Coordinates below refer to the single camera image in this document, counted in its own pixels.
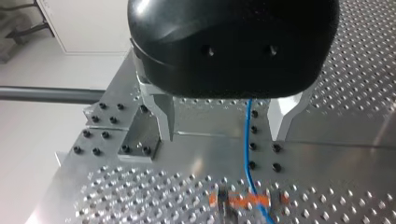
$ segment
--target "metal bracket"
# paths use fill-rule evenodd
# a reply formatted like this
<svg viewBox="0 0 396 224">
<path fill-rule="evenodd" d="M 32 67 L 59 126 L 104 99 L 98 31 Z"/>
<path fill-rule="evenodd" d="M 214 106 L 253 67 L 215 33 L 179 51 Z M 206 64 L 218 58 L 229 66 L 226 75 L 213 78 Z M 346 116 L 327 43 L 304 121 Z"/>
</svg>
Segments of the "metal bracket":
<svg viewBox="0 0 396 224">
<path fill-rule="evenodd" d="M 137 76 L 145 106 L 155 115 L 162 140 L 172 141 L 175 126 L 175 106 L 173 97 Z"/>
<path fill-rule="evenodd" d="M 308 106 L 309 98 L 317 82 L 315 81 L 308 89 L 298 94 L 271 100 L 267 118 L 273 141 L 286 140 L 291 122 Z"/>
<path fill-rule="evenodd" d="M 131 128 L 118 152 L 122 161 L 152 162 L 161 140 L 155 117 L 137 110 Z"/>
</svg>

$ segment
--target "gray metal bar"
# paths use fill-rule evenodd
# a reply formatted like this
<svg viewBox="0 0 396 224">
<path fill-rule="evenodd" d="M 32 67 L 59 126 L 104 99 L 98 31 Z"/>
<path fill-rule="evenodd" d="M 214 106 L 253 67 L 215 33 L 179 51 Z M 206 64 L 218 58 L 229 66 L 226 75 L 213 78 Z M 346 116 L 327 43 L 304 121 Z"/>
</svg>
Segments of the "gray metal bar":
<svg viewBox="0 0 396 224">
<path fill-rule="evenodd" d="M 101 90 L 0 86 L 0 100 L 8 101 L 91 105 L 98 102 L 103 93 Z"/>
</svg>

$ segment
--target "perforated aluminum plate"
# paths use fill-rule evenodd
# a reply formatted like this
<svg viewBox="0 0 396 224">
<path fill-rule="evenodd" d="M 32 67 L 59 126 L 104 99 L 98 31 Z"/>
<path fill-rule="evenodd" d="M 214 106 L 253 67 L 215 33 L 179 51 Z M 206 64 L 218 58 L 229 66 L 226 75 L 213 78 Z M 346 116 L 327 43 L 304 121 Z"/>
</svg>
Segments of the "perforated aluminum plate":
<svg viewBox="0 0 396 224">
<path fill-rule="evenodd" d="M 208 194 L 219 185 L 246 195 L 239 139 L 176 135 L 154 163 L 117 157 L 121 131 L 104 140 L 99 130 L 81 136 L 34 216 L 40 223 L 215 223 Z M 96 157 L 91 148 L 99 147 Z M 286 144 L 279 154 L 260 142 L 251 152 L 259 192 L 279 190 L 289 203 L 273 207 L 279 223 L 395 223 L 396 151 L 364 147 Z M 271 166 L 279 162 L 281 173 Z M 239 223 L 264 223 L 252 206 Z"/>
<path fill-rule="evenodd" d="M 393 0 L 342 0 L 340 24 L 312 96 L 312 111 L 382 116 L 396 103 Z"/>
</svg>

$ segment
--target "black screw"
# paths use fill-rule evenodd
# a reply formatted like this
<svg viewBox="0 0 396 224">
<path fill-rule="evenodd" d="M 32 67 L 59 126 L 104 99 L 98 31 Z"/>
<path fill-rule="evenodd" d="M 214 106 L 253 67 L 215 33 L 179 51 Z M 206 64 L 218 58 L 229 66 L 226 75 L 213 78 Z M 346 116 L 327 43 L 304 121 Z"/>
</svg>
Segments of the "black screw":
<svg viewBox="0 0 396 224">
<path fill-rule="evenodd" d="M 275 163 L 273 164 L 273 170 L 274 170 L 275 172 L 279 173 L 279 172 L 282 170 L 282 166 L 281 166 L 279 163 L 275 162 Z"/>
<path fill-rule="evenodd" d="M 122 104 L 117 104 L 117 108 L 118 108 L 119 110 L 123 110 L 124 106 L 123 106 Z"/>
<path fill-rule="evenodd" d="M 108 137 L 110 137 L 110 134 L 108 132 L 102 132 L 102 137 L 107 139 Z"/>
<path fill-rule="evenodd" d="M 116 117 L 110 117 L 110 123 L 115 124 L 117 122 L 118 120 L 116 119 Z"/>
<path fill-rule="evenodd" d="M 256 162 L 250 161 L 250 162 L 248 163 L 248 168 L 249 168 L 250 170 L 254 170 L 254 169 L 256 168 Z"/>
<path fill-rule="evenodd" d="M 100 149 L 99 149 L 98 147 L 95 147 L 95 148 L 92 150 L 92 153 L 93 153 L 93 155 L 95 155 L 95 156 L 99 156 L 100 153 L 101 153 L 101 151 L 100 151 Z"/>
<path fill-rule="evenodd" d="M 104 103 L 99 103 L 99 107 L 100 107 L 101 109 L 106 109 L 106 108 L 107 108 L 107 105 L 104 104 Z"/>
<path fill-rule="evenodd" d="M 255 143 L 250 143 L 250 144 L 248 145 L 248 148 L 250 148 L 250 150 L 256 150 L 257 145 L 256 145 Z"/>
<path fill-rule="evenodd" d="M 151 148 L 149 147 L 143 147 L 143 154 L 145 154 L 146 156 L 148 156 L 151 153 Z"/>
<path fill-rule="evenodd" d="M 99 118 L 97 116 L 92 116 L 91 120 L 92 120 L 93 123 L 99 122 Z"/>
<path fill-rule="evenodd" d="M 84 137 L 90 137 L 91 133 L 88 130 L 84 130 L 84 131 L 82 131 L 82 135 L 84 135 Z"/>
<path fill-rule="evenodd" d="M 140 106 L 140 111 L 142 111 L 142 113 L 147 113 L 147 112 L 149 112 L 149 110 L 148 110 L 148 108 L 145 106 L 145 105 L 141 105 Z"/>
<path fill-rule="evenodd" d="M 257 112 L 257 110 L 252 110 L 251 111 L 251 117 L 253 117 L 254 119 L 257 118 L 259 116 L 259 112 Z"/>
<path fill-rule="evenodd" d="M 122 152 L 127 153 L 127 152 L 129 152 L 130 148 L 129 148 L 129 146 L 127 146 L 127 145 L 123 145 L 123 146 L 121 147 L 121 150 L 122 150 Z"/>
<path fill-rule="evenodd" d="M 250 131 L 251 131 L 252 133 L 257 133 L 257 127 L 256 127 L 256 126 L 251 126 L 251 127 L 250 127 Z"/>
<path fill-rule="evenodd" d="M 282 146 L 280 144 L 273 144 L 273 151 L 275 153 L 280 152 L 280 150 L 282 150 Z"/>
<path fill-rule="evenodd" d="M 81 147 L 73 147 L 73 151 L 76 153 L 76 154 L 79 154 L 79 153 L 81 153 Z"/>
</svg>

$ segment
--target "hole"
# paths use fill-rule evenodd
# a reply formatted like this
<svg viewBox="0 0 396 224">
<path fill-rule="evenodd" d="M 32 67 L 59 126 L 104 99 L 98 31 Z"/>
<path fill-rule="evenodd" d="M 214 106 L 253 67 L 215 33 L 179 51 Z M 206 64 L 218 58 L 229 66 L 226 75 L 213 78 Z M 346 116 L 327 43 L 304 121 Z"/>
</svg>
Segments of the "hole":
<svg viewBox="0 0 396 224">
<path fill-rule="evenodd" d="M 370 219 L 368 217 L 364 217 L 362 222 L 364 224 L 369 224 L 370 223 Z"/>
<path fill-rule="evenodd" d="M 175 198 L 175 202 L 176 202 L 176 203 L 181 203 L 181 202 L 183 202 L 183 197 L 181 197 L 180 195 L 178 195 L 178 196 Z"/>
<path fill-rule="evenodd" d="M 298 207 L 298 203 L 295 200 L 293 202 L 291 202 L 291 205 L 294 206 L 294 207 Z"/>
<path fill-rule="evenodd" d="M 189 207 L 186 205 L 186 204 L 184 204 L 182 207 L 181 207 L 181 210 L 183 210 L 183 211 L 187 211 L 189 209 Z"/>
<path fill-rule="evenodd" d="M 282 211 L 282 214 L 284 215 L 284 216 L 289 216 L 290 215 L 290 210 L 289 210 L 289 208 L 288 207 L 285 207 L 284 209 L 283 209 L 283 211 Z"/>
<path fill-rule="evenodd" d="M 162 214 L 163 214 L 163 211 L 161 211 L 161 209 L 157 209 L 157 211 L 154 212 L 154 216 L 156 218 L 161 217 Z"/>
<path fill-rule="evenodd" d="M 293 223 L 293 224 L 299 224 L 299 223 L 300 223 L 300 220 L 299 220 L 297 217 L 295 217 L 295 218 L 292 220 L 291 223 Z"/>
<path fill-rule="evenodd" d="M 381 202 L 379 202 L 378 207 L 379 207 L 379 209 L 385 209 L 387 206 L 385 205 L 384 202 L 381 201 Z"/>
<path fill-rule="evenodd" d="M 383 221 L 382 223 L 383 223 L 383 224 L 390 224 L 390 221 L 389 221 L 389 219 L 384 218 L 384 221 Z"/>
<path fill-rule="evenodd" d="M 323 194 L 320 195 L 319 199 L 322 203 L 326 203 L 326 197 Z"/>
<path fill-rule="evenodd" d="M 215 55 L 215 51 L 210 47 L 210 45 L 201 46 L 201 53 L 206 57 L 213 57 Z"/>
<path fill-rule="evenodd" d="M 387 194 L 387 198 L 388 198 L 388 201 L 390 201 L 390 202 L 393 201 L 393 197 L 390 194 Z"/>
<path fill-rule="evenodd" d="M 171 204 L 171 203 L 167 203 L 166 205 L 165 205 L 165 208 L 166 209 L 169 209 L 169 208 L 172 208 L 173 207 L 173 205 Z"/>
<path fill-rule="evenodd" d="M 172 218 L 174 221 L 176 221 L 176 220 L 178 219 L 178 217 L 179 217 L 179 215 L 178 215 L 178 212 L 177 212 L 177 211 L 175 211 L 175 212 L 173 212 L 173 213 L 171 214 L 171 218 Z"/>
<path fill-rule="evenodd" d="M 209 217 L 206 219 L 206 223 L 207 223 L 207 224 L 214 224 L 214 223 L 215 223 L 215 218 L 214 218 L 213 216 L 209 216 Z"/>
<path fill-rule="evenodd" d="M 350 207 L 350 211 L 352 212 L 352 214 L 356 214 L 357 213 L 356 208 L 354 206 Z"/>
<path fill-rule="evenodd" d="M 247 210 L 251 211 L 253 209 L 253 205 L 251 203 L 247 204 Z"/>
<path fill-rule="evenodd" d="M 186 194 L 187 194 L 187 195 L 191 195 L 191 194 L 192 194 L 192 189 L 187 189 L 187 190 L 186 190 Z"/>
<path fill-rule="evenodd" d="M 309 217 L 309 212 L 308 212 L 308 210 L 304 210 L 302 213 L 301 213 L 301 216 L 302 217 L 305 217 L 305 218 L 308 218 Z"/>
<path fill-rule="evenodd" d="M 262 49 L 262 53 L 264 55 L 268 55 L 270 57 L 274 57 L 277 54 L 277 47 L 276 46 L 272 46 L 272 45 L 266 46 L 266 47 L 264 47 Z"/>
<path fill-rule="evenodd" d="M 370 191 L 367 191 L 367 192 L 366 192 L 366 196 L 367 196 L 367 198 L 369 198 L 369 199 L 373 198 L 373 195 L 372 195 L 372 193 L 371 193 Z"/>
<path fill-rule="evenodd" d="M 197 216 L 195 214 L 191 214 L 189 216 L 189 222 L 195 222 L 196 219 L 197 219 Z"/>
<path fill-rule="evenodd" d="M 205 212 L 205 211 L 206 211 L 206 208 L 205 208 L 204 206 L 202 206 L 202 207 L 199 208 L 199 212 L 200 212 L 200 213 L 203 213 L 203 212 Z"/>
<path fill-rule="evenodd" d="M 325 221 L 329 220 L 329 214 L 327 214 L 327 212 L 324 212 L 320 217 L 321 217 L 323 220 L 325 220 Z"/>
<path fill-rule="evenodd" d="M 336 211 L 337 211 L 337 207 L 335 206 L 335 204 L 332 204 L 332 205 L 331 205 L 331 209 L 332 209 L 333 212 L 336 212 Z"/>
<path fill-rule="evenodd" d="M 196 206 L 196 205 L 198 205 L 198 204 L 199 204 L 200 200 L 199 200 L 199 198 L 198 198 L 198 197 L 195 197 L 195 198 L 193 198 L 193 199 L 192 199 L 192 201 L 191 201 L 191 202 L 192 202 L 192 205 L 193 205 L 193 206 Z"/>
<path fill-rule="evenodd" d="M 305 193 L 303 194 L 302 198 L 304 202 L 308 201 L 308 195 L 306 195 Z"/>
<path fill-rule="evenodd" d="M 197 183 L 195 184 L 195 188 L 196 188 L 196 189 L 200 189 L 201 187 L 202 187 L 201 181 L 199 181 L 199 182 L 197 182 Z"/>
<path fill-rule="evenodd" d="M 347 214 L 343 214 L 343 216 L 341 217 L 341 220 L 345 223 L 349 223 L 349 217 L 347 216 Z"/>
</svg>

